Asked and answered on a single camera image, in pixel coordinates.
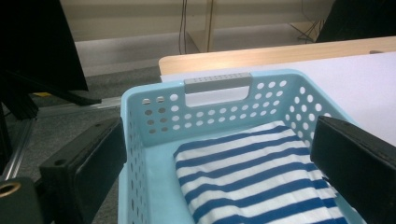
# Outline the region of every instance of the white table surface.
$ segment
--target white table surface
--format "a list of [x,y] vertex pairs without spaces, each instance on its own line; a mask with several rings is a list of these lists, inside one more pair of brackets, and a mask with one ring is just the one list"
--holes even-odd
[[361,128],[396,146],[396,52],[174,74],[162,80],[286,68],[308,75]]

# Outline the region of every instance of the striped cloth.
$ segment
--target striped cloth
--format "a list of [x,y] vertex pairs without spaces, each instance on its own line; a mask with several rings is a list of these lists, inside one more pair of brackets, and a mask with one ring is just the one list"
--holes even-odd
[[196,223],[347,223],[309,149],[282,121],[174,154]]

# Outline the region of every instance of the basket handle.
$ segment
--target basket handle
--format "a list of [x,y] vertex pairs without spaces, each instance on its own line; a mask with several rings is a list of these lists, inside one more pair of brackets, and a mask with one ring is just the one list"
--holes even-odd
[[250,73],[186,79],[186,105],[194,107],[243,100],[248,97],[252,79]]
[[184,80],[186,94],[203,91],[218,91],[250,86],[250,73],[237,73],[213,77],[198,77]]

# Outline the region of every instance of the light blue plastic basket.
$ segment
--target light blue plastic basket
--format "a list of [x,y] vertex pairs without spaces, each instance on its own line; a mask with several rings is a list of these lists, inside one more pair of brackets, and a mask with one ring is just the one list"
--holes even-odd
[[[224,91],[240,91],[243,86],[248,89],[243,99],[195,106],[186,103],[191,95],[202,94],[211,102],[230,94]],[[283,120],[310,147],[319,115],[352,122],[295,70],[232,74],[128,90],[121,100],[128,160],[120,173],[119,223],[193,223],[174,166],[173,153],[181,144]],[[349,223],[363,222],[342,197],[337,203]]]

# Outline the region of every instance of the cable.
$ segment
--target cable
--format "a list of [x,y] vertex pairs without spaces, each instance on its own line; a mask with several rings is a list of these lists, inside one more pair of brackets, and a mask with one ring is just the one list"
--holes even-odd
[[305,12],[304,12],[304,0],[301,0],[301,12],[306,17],[306,19],[308,21],[312,22],[312,25],[305,32],[300,31],[299,29],[297,29],[293,25],[291,25],[291,27],[293,27],[294,29],[296,29],[297,31],[299,31],[301,33],[301,35],[298,37],[298,39],[305,40],[305,44],[307,44],[308,41],[314,43],[315,40],[313,38],[311,38],[310,35],[312,34],[312,32],[315,32],[315,36],[318,36],[318,34],[320,34],[320,31],[322,29],[324,21],[312,21],[305,14]]
[[187,0],[183,0],[183,5],[181,9],[181,21],[180,21],[180,29],[178,31],[178,52],[182,54],[181,51],[181,37],[183,36],[184,42],[184,53],[187,54],[187,44],[186,44],[186,22],[187,22]]

